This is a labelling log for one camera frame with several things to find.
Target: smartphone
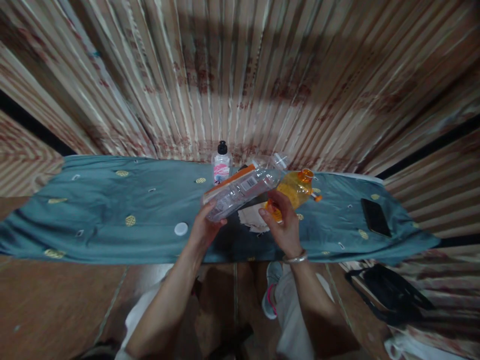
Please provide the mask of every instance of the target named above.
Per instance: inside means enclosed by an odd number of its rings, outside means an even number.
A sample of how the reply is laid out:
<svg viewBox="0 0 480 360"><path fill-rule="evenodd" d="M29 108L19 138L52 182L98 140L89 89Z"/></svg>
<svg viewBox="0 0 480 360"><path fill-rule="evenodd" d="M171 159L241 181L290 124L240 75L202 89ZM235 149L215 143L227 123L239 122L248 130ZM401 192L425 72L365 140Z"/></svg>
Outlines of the smartphone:
<svg viewBox="0 0 480 360"><path fill-rule="evenodd" d="M370 231L391 238L392 233L380 204L367 199L361 199L361 207Z"/></svg>

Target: striped curtain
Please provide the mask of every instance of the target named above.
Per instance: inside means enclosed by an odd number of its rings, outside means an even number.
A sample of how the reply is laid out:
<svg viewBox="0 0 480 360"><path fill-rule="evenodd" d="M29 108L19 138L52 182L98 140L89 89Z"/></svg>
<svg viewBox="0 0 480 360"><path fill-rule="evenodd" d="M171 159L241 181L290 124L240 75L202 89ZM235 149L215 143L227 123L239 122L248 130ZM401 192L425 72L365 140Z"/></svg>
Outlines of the striped curtain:
<svg viewBox="0 0 480 360"><path fill-rule="evenodd" d="M0 111L0 197L30 196L63 158Z"/></svg>
<svg viewBox="0 0 480 360"><path fill-rule="evenodd" d="M421 229L439 238L480 233L480 129L384 184Z"/></svg>
<svg viewBox="0 0 480 360"><path fill-rule="evenodd" d="M480 359L480 245L423 252L393 268L436 310L394 330L466 359Z"/></svg>
<svg viewBox="0 0 480 360"><path fill-rule="evenodd" d="M2 3L2 89L80 154L376 175L477 107L474 1Z"/></svg>

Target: black pump cap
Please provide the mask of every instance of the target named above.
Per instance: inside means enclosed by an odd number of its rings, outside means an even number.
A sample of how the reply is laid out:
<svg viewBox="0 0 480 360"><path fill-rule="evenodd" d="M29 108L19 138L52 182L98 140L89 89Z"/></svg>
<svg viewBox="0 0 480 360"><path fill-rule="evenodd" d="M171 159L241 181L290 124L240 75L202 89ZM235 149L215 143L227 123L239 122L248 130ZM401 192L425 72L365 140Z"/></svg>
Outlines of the black pump cap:
<svg viewBox="0 0 480 360"><path fill-rule="evenodd" d="M225 141L220 141L220 145L218 145L218 153L220 155L225 155L228 152L227 143Z"/></svg>

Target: clear plastic bottle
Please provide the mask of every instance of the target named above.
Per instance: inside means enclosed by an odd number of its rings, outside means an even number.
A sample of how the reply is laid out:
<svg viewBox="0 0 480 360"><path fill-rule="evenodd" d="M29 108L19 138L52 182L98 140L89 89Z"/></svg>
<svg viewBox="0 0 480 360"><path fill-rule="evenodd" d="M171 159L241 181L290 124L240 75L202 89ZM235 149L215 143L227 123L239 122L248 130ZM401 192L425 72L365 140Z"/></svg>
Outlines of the clear plastic bottle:
<svg viewBox="0 0 480 360"><path fill-rule="evenodd" d="M254 158L251 171L224 184L224 188L213 197L202 198L202 204L211 199L216 200L216 206L207 215L207 219L218 222L258 195L275 188L289 163L285 154L277 152L270 158Z"/></svg>
<svg viewBox="0 0 480 360"><path fill-rule="evenodd" d="M283 180L278 184L277 191L286 195L291 202L294 209L305 203L313 194L312 179L314 173L305 168L302 171L292 171L283 177ZM319 202L322 197L315 196L316 202ZM282 213L277 209L271 200L266 203L266 209L272 214L277 222L282 221Z"/></svg>
<svg viewBox="0 0 480 360"><path fill-rule="evenodd" d="M211 164L213 166L213 184L215 186L221 184L232 175L233 158L225 141L220 141L217 151L214 151L211 155Z"/></svg>

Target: sneaker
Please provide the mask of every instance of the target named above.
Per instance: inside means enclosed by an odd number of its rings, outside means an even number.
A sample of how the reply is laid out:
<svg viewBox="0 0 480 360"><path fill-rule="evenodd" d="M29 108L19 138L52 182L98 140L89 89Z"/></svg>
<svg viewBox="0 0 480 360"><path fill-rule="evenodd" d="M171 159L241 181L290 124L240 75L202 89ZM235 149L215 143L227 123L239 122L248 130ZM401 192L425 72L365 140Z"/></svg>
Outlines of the sneaker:
<svg viewBox="0 0 480 360"><path fill-rule="evenodd" d="M263 299L261 300L261 308L263 309L263 313L267 318L270 320L274 320L277 318L277 309L272 305L270 301L270 291L272 290L272 286L279 283L280 278L282 277L284 271L282 270L282 265L278 261L273 261L268 264L266 268L266 292L263 295Z"/></svg>

